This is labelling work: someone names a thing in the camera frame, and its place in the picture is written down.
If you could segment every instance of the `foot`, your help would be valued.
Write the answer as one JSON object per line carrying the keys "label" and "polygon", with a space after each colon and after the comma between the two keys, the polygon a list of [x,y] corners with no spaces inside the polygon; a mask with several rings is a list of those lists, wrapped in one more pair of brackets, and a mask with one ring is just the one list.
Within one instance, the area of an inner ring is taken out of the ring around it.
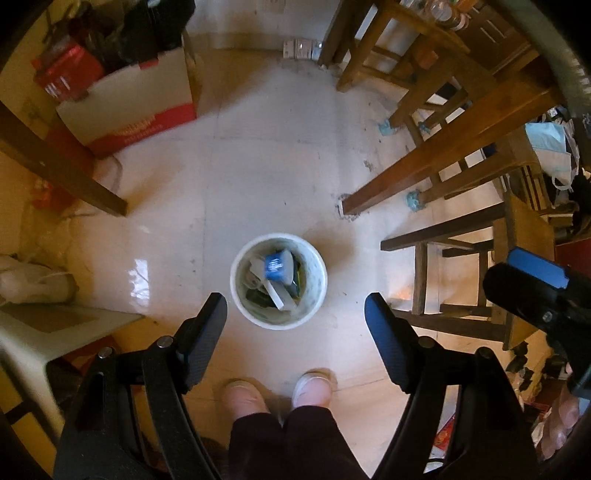
{"label": "foot", "polygon": [[326,375],[318,372],[302,375],[295,384],[291,398],[293,408],[315,406],[328,408],[332,399],[332,385]]}
{"label": "foot", "polygon": [[254,413],[269,413],[261,393],[244,380],[232,382],[224,388],[222,403],[235,420]]}

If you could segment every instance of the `red bag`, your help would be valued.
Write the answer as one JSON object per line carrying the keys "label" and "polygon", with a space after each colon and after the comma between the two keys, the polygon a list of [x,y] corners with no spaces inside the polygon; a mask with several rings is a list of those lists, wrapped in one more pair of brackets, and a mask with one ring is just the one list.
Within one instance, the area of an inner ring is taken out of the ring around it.
{"label": "red bag", "polygon": [[35,81],[58,102],[79,100],[105,69],[85,48],[72,41],[51,66],[37,72]]}

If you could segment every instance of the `white tile floor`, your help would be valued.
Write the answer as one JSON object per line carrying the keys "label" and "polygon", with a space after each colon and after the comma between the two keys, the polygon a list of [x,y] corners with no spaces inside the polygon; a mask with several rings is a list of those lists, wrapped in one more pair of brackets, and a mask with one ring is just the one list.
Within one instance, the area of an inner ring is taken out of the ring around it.
{"label": "white tile floor", "polygon": [[[223,293],[226,328],[203,383],[186,397],[197,430],[227,443],[230,424],[216,399],[228,379],[256,379],[278,405],[306,370],[328,368],[339,383],[337,421],[371,473],[407,396],[386,379],[363,301],[379,291],[409,308],[414,276],[412,248],[381,252],[379,243],[499,198],[485,185],[411,213],[401,193],[344,219],[339,199],[414,148],[406,130],[381,137],[377,129],[404,91],[364,83],[337,93],[329,71],[275,53],[213,51],[204,60],[200,118],[117,155],[123,166],[118,193],[129,202],[129,215],[72,220],[72,240],[59,248],[66,249],[66,267],[80,285],[78,301],[145,314],[116,335],[132,350],[174,332],[210,292]],[[99,177],[113,167],[109,162]],[[236,253],[270,232],[310,241],[329,272],[324,306],[288,332],[249,323],[229,291]],[[464,263],[431,255],[429,309],[443,300],[476,300],[477,262],[473,269]],[[471,286],[473,299],[458,298],[460,284]],[[448,348],[473,351],[485,343],[426,333]],[[500,344],[491,346],[500,352]],[[145,405],[139,411],[145,414]]]}

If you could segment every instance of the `red box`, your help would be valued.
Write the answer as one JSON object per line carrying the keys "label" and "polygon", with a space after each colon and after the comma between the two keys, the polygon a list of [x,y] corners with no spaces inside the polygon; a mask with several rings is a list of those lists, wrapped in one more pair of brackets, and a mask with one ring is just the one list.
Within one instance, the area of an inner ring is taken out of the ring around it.
{"label": "red box", "polygon": [[57,113],[97,157],[197,118],[199,71],[189,49],[177,48],[146,65],[107,75],[88,97],[63,102]]}
{"label": "red box", "polygon": [[77,100],[105,76],[105,69],[85,48],[73,40],[56,61],[37,72],[35,81],[58,102]]}

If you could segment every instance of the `cardboard box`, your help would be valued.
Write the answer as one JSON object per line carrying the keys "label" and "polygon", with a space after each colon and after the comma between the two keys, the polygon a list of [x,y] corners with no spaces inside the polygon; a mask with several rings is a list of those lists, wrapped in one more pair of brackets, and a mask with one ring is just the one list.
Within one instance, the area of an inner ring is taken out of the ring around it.
{"label": "cardboard box", "polygon": [[200,79],[189,48],[118,70],[88,88],[88,97],[62,102],[57,113],[99,158],[197,118]]}

